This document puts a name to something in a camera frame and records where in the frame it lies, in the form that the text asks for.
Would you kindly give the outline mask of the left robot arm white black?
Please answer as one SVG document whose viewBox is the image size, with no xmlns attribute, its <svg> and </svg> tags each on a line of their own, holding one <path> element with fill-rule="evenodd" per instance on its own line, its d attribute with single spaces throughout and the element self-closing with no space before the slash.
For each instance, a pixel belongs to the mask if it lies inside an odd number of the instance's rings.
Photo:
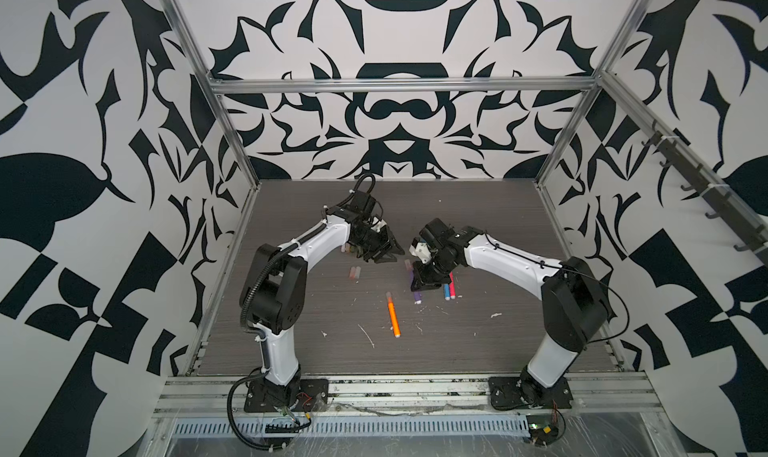
<svg viewBox="0 0 768 457">
<path fill-rule="evenodd" d="M 326 207 L 318 224 L 278 246 L 264 244 L 254 255 L 240 298 L 239 324 L 262 346 L 264 379 L 284 389 L 300 373 L 293 327 L 305 304 L 310 271 L 346 246 L 375 264 L 395 262 L 404 253 L 370 191 L 352 190 Z"/>
</svg>

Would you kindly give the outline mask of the pink red marker pen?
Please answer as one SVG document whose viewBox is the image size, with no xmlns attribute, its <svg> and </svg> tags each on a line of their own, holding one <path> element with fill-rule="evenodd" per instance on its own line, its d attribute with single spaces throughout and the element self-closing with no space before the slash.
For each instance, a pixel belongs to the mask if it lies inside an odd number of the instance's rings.
<svg viewBox="0 0 768 457">
<path fill-rule="evenodd" d="M 449 284 L 448 284 L 449 300 L 455 300 L 457 298 L 457 295 L 456 295 L 456 290 L 455 290 L 455 280 L 454 280 L 453 273 L 449 274 L 449 279 L 450 279 Z"/>
</svg>

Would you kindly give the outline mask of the orange marker pen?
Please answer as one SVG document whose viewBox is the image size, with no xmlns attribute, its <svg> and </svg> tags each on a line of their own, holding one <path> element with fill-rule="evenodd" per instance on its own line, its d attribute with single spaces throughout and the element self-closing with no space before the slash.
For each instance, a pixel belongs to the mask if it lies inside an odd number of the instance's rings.
<svg viewBox="0 0 768 457">
<path fill-rule="evenodd" d="M 400 338 L 401 330 L 400 330 L 400 326 L 397 318 L 396 308 L 394 305 L 394 299 L 390 292 L 386 293 L 386 299 L 387 299 L 387 308 L 388 308 L 393 335 L 395 338 Z"/>
</svg>

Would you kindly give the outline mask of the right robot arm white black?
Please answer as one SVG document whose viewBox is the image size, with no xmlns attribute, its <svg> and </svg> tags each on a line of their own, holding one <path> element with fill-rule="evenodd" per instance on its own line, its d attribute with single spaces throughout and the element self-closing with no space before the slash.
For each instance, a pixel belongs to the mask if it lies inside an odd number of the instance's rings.
<svg viewBox="0 0 768 457">
<path fill-rule="evenodd" d="M 541 302 L 545 334 L 521 375 L 523 384 L 536 391 L 554 388 L 614 316 L 609 289 L 576 257 L 538 256 L 479 228 L 455 229 L 439 218 L 419 231 L 409 252 L 415 258 L 414 291 L 449 283 L 454 270 L 463 266 L 500 277 Z"/>
</svg>

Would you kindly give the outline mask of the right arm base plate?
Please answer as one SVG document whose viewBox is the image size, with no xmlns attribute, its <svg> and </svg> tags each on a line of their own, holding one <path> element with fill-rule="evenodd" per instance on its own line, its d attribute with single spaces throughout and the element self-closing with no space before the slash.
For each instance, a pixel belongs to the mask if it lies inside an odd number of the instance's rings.
<svg viewBox="0 0 768 457">
<path fill-rule="evenodd" d="M 498 411 L 518 409 L 571 409 L 573 394 L 565 377 L 544 387 L 532 377 L 490 377 L 490 405 Z"/>
</svg>

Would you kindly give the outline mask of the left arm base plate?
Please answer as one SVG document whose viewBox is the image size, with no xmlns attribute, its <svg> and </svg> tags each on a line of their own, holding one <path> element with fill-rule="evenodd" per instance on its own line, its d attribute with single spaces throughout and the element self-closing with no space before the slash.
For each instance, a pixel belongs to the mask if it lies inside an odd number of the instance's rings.
<svg viewBox="0 0 768 457">
<path fill-rule="evenodd" d="M 309 412 L 324 405 L 329 393 L 327 379 L 296 377 L 285 386 L 259 378 L 247 384 L 244 404 L 246 413 L 272 412 L 284 407 L 289 410 Z"/>
</svg>

